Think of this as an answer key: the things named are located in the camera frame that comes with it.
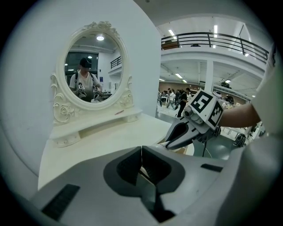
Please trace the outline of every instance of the black slot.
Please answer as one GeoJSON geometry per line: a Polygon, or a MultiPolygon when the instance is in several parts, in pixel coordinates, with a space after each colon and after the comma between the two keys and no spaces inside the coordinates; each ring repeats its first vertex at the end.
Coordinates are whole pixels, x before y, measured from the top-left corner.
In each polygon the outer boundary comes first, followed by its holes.
{"type": "Polygon", "coordinates": [[[212,171],[219,172],[219,173],[223,169],[223,167],[221,167],[221,166],[214,166],[214,165],[210,165],[210,164],[202,164],[201,167],[205,168],[207,170],[212,170],[212,171]]]}
{"type": "Polygon", "coordinates": [[[76,185],[66,185],[42,210],[54,220],[58,220],[67,209],[80,187],[76,185]]]}

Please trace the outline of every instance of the white wall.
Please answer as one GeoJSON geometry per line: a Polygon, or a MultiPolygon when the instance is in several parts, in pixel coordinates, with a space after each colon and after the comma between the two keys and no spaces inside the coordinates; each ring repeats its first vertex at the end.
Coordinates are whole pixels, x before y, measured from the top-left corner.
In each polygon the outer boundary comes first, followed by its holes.
{"type": "Polygon", "coordinates": [[[121,81],[121,76],[118,75],[111,75],[111,93],[115,93],[116,89],[115,89],[115,83],[120,84],[121,81]]]}
{"type": "Polygon", "coordinates": [[[38,177],[15,154],[1,127],[0,172],[12,192],[27,200],[37,192],[38,177]]]}
{"type": "Polygon", "coordinates": [[[111,53],[99,53],[98,54],[98,65],[97,65],[97,78],[103,77],[103,91],[110,91],[109,82],[109,71],[111,69],[110,62],[112,61],[113,54],[111,53]]]}
{"type": "Polygon", "coordinates": [[[0,62],[1,124],[13,150],[35,174],[53,127],[50,75],[69,36],[93,21],[110,21],[119,32],[130,57],[134,103],[155,115],[160,37],[134,1],[40,1],[17,25],[0,62]]]}
{"type": "Polygon", "coordinates": [[[120,51],[118,49],[115,50],[115,52],[113,53],[112,55],[112,60],[115,60],[117,57],[119,57],[121,54],[120,54],[120,51]]]}

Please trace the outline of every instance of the ceiling beam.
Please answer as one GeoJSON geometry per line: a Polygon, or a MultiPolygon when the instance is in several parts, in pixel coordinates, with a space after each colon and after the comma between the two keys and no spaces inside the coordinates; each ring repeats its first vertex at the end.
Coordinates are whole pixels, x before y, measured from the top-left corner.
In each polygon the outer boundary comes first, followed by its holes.
{"type": "Polygon", "coordinates": [[[227,79],[229,79],[229,80],[232,81],[233,79],[235,79],[235,78],[241,76],[242,74],[243,74],[242,71],[237,71],[237,72],[235,72],[234,74],[231,74],[227,79]]]}
{"type": "Polygon", "coordinates": [[[170,73],[170,74],[174,74],[168,67],[166,67],[165,65],[163,65],[163,64],[161,64],[160,65],[160,67],[162,68],[162,69],[164,69],[165,71],[167,71],[168,73],[170,73]]]}

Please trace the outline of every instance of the white t-shirt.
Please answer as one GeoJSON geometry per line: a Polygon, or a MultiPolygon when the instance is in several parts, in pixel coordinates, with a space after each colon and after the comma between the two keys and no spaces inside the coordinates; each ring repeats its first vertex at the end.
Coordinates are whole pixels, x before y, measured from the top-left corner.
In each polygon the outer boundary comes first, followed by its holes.
{"type": "MultiPolygon", "coordinates": [[[[93,76],[93,79],[94,79],[94,84],[98,85],[99,84],[98,79],[96,78],[95,75],[92,75],[92,76],[93,76]]],[[[86,78],[84,78],[81,75],[80,71],[78,71],[78,79],[77,79],[76,83],[75,83],[75,80],[76,80],[76,74],[73,74],[72,77],[71,77],[70,85],[69,85],[70,88],[77,89],[79,83],[81,83],[84,86],[86,93],[90,93],[90,92],[92,93],[93,92],[93,81],[92,81],[92,77],[91,77],[90,73],[88,73],[88,76],[86,78]]]]}
{"type": "Polygon", "coordinates": [[[174,100],[174,93],[173,93],[173,92],[169,94],[169,100],[170,100],[170,101],[173,101],[173,100],[174,100]]]}

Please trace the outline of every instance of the white column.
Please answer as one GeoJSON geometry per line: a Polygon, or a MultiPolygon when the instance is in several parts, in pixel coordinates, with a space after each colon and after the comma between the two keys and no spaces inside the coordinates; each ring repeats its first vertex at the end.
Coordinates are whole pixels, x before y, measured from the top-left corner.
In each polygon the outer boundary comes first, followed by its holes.
{"type": "Polygon", "coordinates": [[[207,77],[205,79],[204,90],[208,93],[211,93],[213,89],[213,61],[207,61],[207,77]]]}

